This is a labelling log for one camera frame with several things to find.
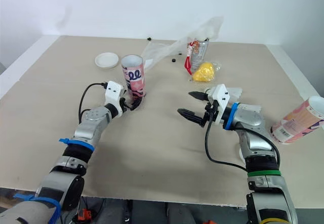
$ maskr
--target white plate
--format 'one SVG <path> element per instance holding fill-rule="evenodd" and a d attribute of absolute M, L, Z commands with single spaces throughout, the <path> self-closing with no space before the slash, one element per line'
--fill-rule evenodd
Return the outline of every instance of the white plate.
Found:
<path fill-rule="evenodd" d="M 118 60 L 118 55 L 111 52 L 106 52 L 99 54 L 95 59 L 95 63 L 101 68 L 113 68 L 117 65 Z"/>

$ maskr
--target yellow sponge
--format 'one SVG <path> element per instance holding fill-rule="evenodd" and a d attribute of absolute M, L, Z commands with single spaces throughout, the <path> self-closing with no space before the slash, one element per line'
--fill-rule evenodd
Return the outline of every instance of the yellow sponge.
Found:
<path fill-rule="evenodd" d="M 192 75 L 192 79 L 195 81 L 211 81 L 214 79 L 214 75 L 214 65 L 210 62 L 204 62 Z"/>

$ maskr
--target pink can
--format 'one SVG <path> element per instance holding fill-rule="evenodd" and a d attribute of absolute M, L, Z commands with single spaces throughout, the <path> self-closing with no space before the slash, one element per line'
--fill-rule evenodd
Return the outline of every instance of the pink can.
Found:
<path fill-rule="evenodd" d="M 145 96 L 145 78 L 143 58 L 127 55 L 121 59 L 127 89 L 133 100 Z"/>
<path fill-rule="evenodd" d="M 282 144 L 290 144 L 324 125 L 324 98 L 312 96 L 271 127 L 271 134 Z"/>

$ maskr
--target green ring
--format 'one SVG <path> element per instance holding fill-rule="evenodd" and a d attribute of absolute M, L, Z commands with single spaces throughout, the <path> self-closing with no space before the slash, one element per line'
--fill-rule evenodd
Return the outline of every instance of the green ring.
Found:
<path fill-rule="evenodd" d="M 264 170 L 264 171 L 254 171 L 254 172 L 248 173 L 248 177 L 260 176 L 260 175 L 279 175 L 279 176 L 281 176 L 281 172 L 279 170 Z"/>

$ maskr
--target table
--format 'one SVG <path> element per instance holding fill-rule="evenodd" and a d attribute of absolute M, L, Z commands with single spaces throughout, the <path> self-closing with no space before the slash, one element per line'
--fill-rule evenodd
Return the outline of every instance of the table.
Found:
<path fill-rule="evenodd" d="M 85 87 L 108 80 L 125 85 L 120 64 L 105 70 L 94 58 L 102 52 L 120 58 L 140 55 L 147 43 L 61 36 L 49 46 L 0 101 L 0 187 L 35 190 L 65 149 L 58 139 L 73 136 Z M 206 129 L 185 120 L 177 109 L 202 115 L 205 103 L 187 93 L 224 83 L 243 88 L 241 102 L 262 105 L 270 128 L 303 99 L 265 45 L 211 43 L 206 59 L 222 64 L 212 83 L 189 81 L 184 55 L 164 58 L 146 73 L 144 102 L 114 119 L 103 133 L 85 175 L 84 195 L 246 205 L 246 173 L 210 162 L 204 150 Z M 104 89 L 93 87 L 84 108 L 103 103 Z M 296 208 L 324 207 L 323 138 L 319 129 L 290 146 L 278 145 L 280 169 Z M 214 126 L 209 147 L 213 157 L 242 164 L 236 133 Z"/>

